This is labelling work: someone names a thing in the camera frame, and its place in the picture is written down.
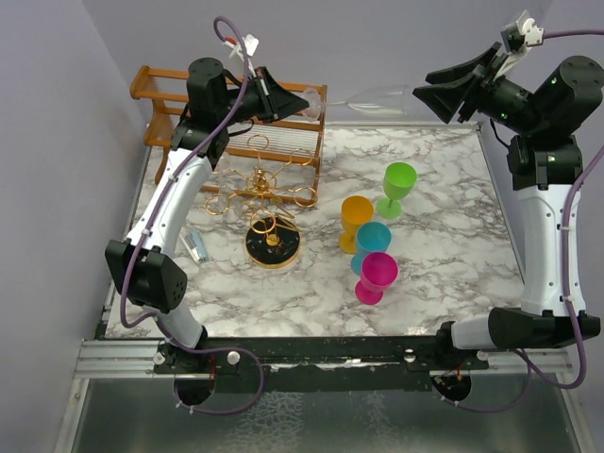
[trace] plastic goblet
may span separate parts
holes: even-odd
[[[385,252],[393,238],[390,229],[380,222],[367,222],[357,231],[357,254],[352,257],[350,267],[356,275],[361,274],[362,261],[372,252]]]
[[[361,281],[355,295],[365,305],[376,305],[398,277],[398,264],[384,252],[370,253],[361,266]]]
[[[394,219],[403,211],[401,199],[411,192],[417,181],[417,172],[405,162],[395,162],[388,165],[384,175],[384,192],[386,197],[377,202],[377,212],[382,217]]]
[[[355,253],[355,234],[363,224],[374,216],[374,205],[364,196],[349,196],[342,203],[342,227],[344,233],[340,236],[340,248],[346,253]]]

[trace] wine glass base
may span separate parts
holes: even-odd
[[[355,237],[349,235],[348,233],[342,233],[340,235],[340,240],[338,241],[340,248],[350,255],[354,255],[357,253],[357,246],[355,245]]]
[[[403,209],[400,206],[398,200],[391,200],[390,198],[382,198],[376,204],[377,212],[386,219],[395,219],[398,217]]]
[[[354,272],[356,275],[360,276],[361,275],[361,266],[362,266],[361,256],[355,255],[354,257],[352,257],[352,260],[350,261],[350,267],[352,268],[352,272]]]
[[[362,286],[362,283],[357,283],[355,287],[355,296],[359,299],[359,302],[365,305],[376,305],[381,300],[384,293],[374,293],[369,291],[367,288]]]

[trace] pink goblet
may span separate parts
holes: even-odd
[[[370,253],[361,267],[361,281],[355,295],[365,305],[376,305],[398,277],[396,260],[384,252]]]

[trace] yellow goblet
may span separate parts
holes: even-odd
[[[374,205],[364,196],[349,196],[342,203],[342,227],[344,233],[340,236],[340,248],[345,253],[355,254],[355,234],[361,225],[371,221],[374,216]]]

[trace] marble surface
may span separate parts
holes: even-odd
[[[179,243],[176,263],[189,279],[184,303],[211,336],[420,335],[434,333],[444,321],[519,305],[522,280],[474,130],[328,129],[324,157],[317,206],[291,208],[302,235],[299,256],[280,270],[261,268],[247,256],[248,223],[237,209],[210,216],[204,209],[208,194],[196,197],[183,229],[201,231],[211,260],[196,265]],[[352,194],[374,202],[383,196],[384,171],[397,160],[412,164],[418,181],[401,217],[376,214],[374,220],[393,232],[389,253],[400,275],[379,304],[364,306],[354,295],[358,277],[350,270],[351,256],[338,247],[340,208]],[[155,190],[158,164],[154,151],[137,216]],[[311,173],[288,168],[279,184],[309,184]],[[215,183],[227,188],[242,182],[217,176]],[[149,320],[123,328],[119,297],[113,300],[108,338],[160,336]],[[128,318],[140,312],[128,304]]]

